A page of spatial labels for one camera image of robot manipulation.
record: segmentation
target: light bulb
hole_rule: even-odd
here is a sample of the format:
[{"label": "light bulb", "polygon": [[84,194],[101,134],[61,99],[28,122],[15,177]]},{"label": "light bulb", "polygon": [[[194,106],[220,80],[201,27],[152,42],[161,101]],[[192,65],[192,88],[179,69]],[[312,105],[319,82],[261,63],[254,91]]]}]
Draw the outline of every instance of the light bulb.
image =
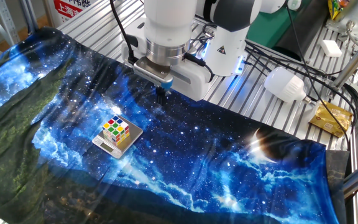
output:
[{"label": "light bulb", "polygon": [[305,103],[310,103],[310,98],[303,91],[304,85],[302,79],[283,67],[278,67],[271,71],[265,81],[266,90],[287,103],[291,103],[294,100],[303,100]]}]

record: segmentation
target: star pattern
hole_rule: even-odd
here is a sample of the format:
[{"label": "star pattern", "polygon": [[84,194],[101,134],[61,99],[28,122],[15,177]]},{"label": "star pattern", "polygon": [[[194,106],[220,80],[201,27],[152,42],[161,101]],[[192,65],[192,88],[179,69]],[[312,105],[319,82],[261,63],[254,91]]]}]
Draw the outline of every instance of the star pattern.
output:
[{"label": "star pattern", "polygon": [[[337,223],[324,146],[175,91],[161,106],[153,84],[55,29],[42,29],[6,54],[9,60],[0,58],[0,106],[72,60],[59,94],[33,120],[41,121],[32,140],[39,164],[148,190],[194,212]],[[119,160],[91,142],[113,114],[144,131]]]}]

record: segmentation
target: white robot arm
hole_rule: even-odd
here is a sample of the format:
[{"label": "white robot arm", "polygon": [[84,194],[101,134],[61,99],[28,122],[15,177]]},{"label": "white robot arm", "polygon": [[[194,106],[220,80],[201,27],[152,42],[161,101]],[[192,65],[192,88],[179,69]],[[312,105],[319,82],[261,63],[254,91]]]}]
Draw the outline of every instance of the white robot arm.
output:
[{"label": "white robot arm", "polygon": [[[139,58],[133,64],[135,73],[164,89],[173,88],[196,101],[203,99],[211,74],[185,57],[195,14],[218,26],[208,42],[203,63],[215,75],[229,76],[241,73],[245,37],[261,4],[262,0],[145,0],[146,18],[125,29]],[[127,43],[123,43],[124,61],[128,56]]]}]

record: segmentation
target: yellow package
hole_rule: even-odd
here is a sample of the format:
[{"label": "yellow package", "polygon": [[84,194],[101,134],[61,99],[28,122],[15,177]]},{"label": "yellow package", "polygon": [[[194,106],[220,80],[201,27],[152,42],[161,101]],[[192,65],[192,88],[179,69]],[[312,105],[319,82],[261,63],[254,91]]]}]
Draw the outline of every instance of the yellow package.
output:
[{"label": "yellow package", "polygon": [[341,5],[338,0],[328,0],[328,9],[331,19],[335,19],[335,17],[341,12]]},{"label": "yellow package", "polygon": [[[352,122],[353,114],[344,110],[338,106],[324,101],[328,109],[332,112],[335,118],[340,122],[342,127],[347,131]],[[316,113],[310,120],[310,123],[337,136],[342,137],[344,135],[341,127],[337,124],[335,119],[328,113],[327,109],[320,103],[316,105]]]}]

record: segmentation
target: red sign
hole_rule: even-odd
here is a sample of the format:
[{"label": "red sign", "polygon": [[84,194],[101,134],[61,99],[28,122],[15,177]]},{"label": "red sign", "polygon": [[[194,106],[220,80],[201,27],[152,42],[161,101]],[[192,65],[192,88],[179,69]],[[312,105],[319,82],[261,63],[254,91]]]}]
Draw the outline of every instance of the red sign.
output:
[{"label": "red sign", "polygon": [[74,17],[82,11],[82,9],[72,6],[71,4],[65,3],[61,0],[53,0],[53,3],[55,3],[55,9],[59,12],[59,14],[69,18]]}]

